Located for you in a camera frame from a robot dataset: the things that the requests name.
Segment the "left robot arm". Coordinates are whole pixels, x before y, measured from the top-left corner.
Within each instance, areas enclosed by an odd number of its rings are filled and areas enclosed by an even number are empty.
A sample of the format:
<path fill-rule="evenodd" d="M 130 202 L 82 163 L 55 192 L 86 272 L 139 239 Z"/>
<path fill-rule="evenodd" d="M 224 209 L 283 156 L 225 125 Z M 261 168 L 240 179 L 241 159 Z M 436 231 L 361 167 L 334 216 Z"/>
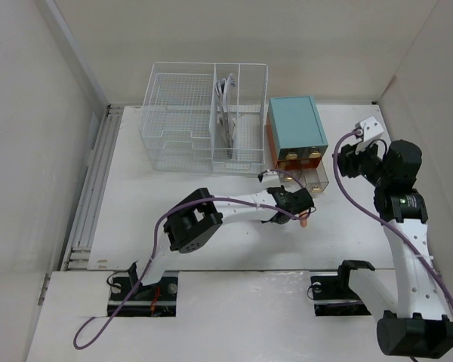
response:
<path fill-rule="evenodd" d="M 126 296 L 133 300 L 149 297 L 166 272 L 172 254 L 201 249 L 222 225 L 305 222 L 314 208 L 313 197 L 305 188 L 290 192 L 284 186 L 269 187 L 239 196 L 214 196 L 206 188 L 197 189 L 156 221 L 150 257 L 142 273 L 128 270 Z"/>

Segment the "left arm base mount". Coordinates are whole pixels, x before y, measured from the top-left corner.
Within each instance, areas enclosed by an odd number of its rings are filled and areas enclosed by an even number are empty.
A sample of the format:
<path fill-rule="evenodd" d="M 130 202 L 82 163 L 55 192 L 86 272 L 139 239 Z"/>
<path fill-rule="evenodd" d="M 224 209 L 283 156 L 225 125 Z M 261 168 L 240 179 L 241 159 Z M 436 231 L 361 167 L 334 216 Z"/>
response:
<path fill-rule="evenodd" d="M 138 281 L 137 263 L 126 271 L 115 271 L 107 279 L 109 299 L 106 307 L 110 317 Z M 141 283 L 121 307 L 116 317 L 169 318 L 177 312 L 179 272 L 167 271 L 156 284 Z"/>

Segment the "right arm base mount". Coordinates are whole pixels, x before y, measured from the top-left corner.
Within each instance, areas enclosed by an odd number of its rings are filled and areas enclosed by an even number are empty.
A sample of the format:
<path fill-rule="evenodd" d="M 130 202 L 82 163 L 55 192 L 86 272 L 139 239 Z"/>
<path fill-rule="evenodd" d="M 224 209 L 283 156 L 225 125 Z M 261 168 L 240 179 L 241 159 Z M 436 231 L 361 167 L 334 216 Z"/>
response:
<path fill-rule="evenodd" d="M 371 314 L 348 285 L 350 272 L 358 269 L 375 270 L 370 262 L 344 260 L 336 271 L 316 271 L 310 275 L 307 296 L 313 301 L 315 316 L 348 317 Z"/>

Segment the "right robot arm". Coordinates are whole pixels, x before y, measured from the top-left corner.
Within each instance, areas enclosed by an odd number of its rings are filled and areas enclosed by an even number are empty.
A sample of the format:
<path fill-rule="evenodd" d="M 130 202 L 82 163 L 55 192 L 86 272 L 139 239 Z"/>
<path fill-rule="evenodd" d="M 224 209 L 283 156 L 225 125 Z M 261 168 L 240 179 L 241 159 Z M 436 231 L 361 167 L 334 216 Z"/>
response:
<path fill-rule="evenodd" d="M 428 215 L 414 188 L 422 163 L 418 146 L 394 141 L 378 156 L 375 140 L 344 145 L 333 153 L 334 177 L 364 177 L 374 186 L 371 212 L 350 195 L 347 200 L 379 222 L 387 236 L 396 275 L 393 296 L 370 262 L 345 260 L 334 279 L 336 291 L 360 297 L 376 323 L 377 343 L 387 356 L 440 359 L 453 349 L 453 297 L 433 267 L 427 246 Z"/>

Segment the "clear plastic drawer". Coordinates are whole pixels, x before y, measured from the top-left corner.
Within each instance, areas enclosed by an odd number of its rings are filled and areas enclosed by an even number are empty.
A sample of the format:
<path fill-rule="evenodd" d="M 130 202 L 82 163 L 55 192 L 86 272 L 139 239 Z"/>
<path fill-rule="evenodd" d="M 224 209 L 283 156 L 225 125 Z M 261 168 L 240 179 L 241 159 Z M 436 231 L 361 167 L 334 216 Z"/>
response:
<path fill-rule="evenodd" d="M 302 178 L 305 188 L 310 193 L 324 192 L 329 184 L 323 163 L 320 163 L 317 168 L 305 169 Z"/>
<path fill-rule="evenodd" d="M 281 182 L 292 182 L 297 184 L 301 188 L 305 186 L 304 182 L 301 180 L 301 170 L 277 170 L 277 174 L 279 175 Z"/>

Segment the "orange transparent case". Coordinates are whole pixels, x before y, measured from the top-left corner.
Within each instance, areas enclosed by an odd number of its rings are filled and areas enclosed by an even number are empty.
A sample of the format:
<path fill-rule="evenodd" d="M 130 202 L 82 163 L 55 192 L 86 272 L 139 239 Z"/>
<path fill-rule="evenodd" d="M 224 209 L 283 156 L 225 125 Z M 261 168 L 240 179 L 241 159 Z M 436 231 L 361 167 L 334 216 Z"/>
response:
<path fill-rule="evenodd" d="M 307 227 L 307 225 L 308 225 L 308 217 L 309 217 L 308 213 L 302 213 L 300 215 L 300 226 L 302 228 L 306 228 Z"/>

